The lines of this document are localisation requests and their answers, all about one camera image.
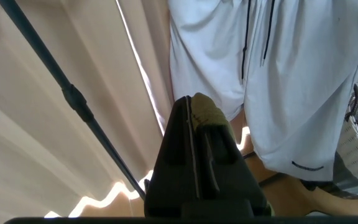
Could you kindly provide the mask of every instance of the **clothing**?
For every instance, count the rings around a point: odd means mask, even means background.
[[[266,168],[331,180],[358,68],[358,1],[172,0],[169,7],[175,98],[201,92],[228,120],[244,104]]]

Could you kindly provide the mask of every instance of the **curtain fold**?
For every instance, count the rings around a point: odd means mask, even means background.
[[[143,178],[162,133],[117,3],[17,2],[134,177]],[[168,93],[155,95],[167,113]],[[49,211],[67,216],[82,197],[103,200],[121,181],[133,190],[0,7],[0,223]]]

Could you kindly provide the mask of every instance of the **wooden floor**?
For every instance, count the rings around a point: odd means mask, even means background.
[[[231,122],[236,138],[241,138],[241,134],[238,133],[241,132],[245,122],[244,118],[240,116]],[[253,150],[250,136],[247,136],[242,153],[245,154]],[[265,169],[257,156],[246,159],[246,163],[259,182],[275,174],[275,172]],[[310,192],[302,186],[298,179],[293,177],[285,177],[267,185],[263,191],[267,200],[272,204],[276,216],[299,217],[315,210],[331,215],[358,215],[358,200],[338,198],[320,189]],[[120,194],[107,207],[86,207],[81,216],[143,217],[143,201],[139,198],[128,200],[124,194]]]

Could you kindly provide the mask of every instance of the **black pole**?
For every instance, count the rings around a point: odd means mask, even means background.
[[[118,168],[124,173],[133,188],[139,193],[140,197],[144,200],[145,192],[141,189],[134,176],[131,174],[125,162],[121,159],[118,152],[111,144],[110,140],[95,120],[92,111],[86,104],[86,100],[81,92],[70,83],[66,75],[63,73],[58,63],[49,52],[48,48],[42,42],[40,36],[32,27],[30,21],[26,18],[23,11],[17,5],[15,0],[0,0],[0,5],[5,10],[6,14],[12,19],[16,27],[21,31],[25,39],[37,53],[38,57],[42,60],[49,72],[52,74],[56,82],[62,88],[63,95],[67,103],[75,110],[78,116],[86,122],[93,134],[98,138],[99,142],[103,145],[104,149],[109,153],[111,158],[117,164]]]

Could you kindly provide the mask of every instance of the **curtain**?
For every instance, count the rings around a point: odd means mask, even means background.
[[[172,103],[169,39],[156,45],[159,24],[149,26],[162,17],[143,12],[146,34],[131,42],[116,1],[17,2],[134,177],[143,178]],[[125,2],[144,11],[142,1]],[[130,32],[141,26],[128,20]],[[83,197],[103,201],[117,182],[133,190],[0,7],[0,223],[49,211],[68,216]]]

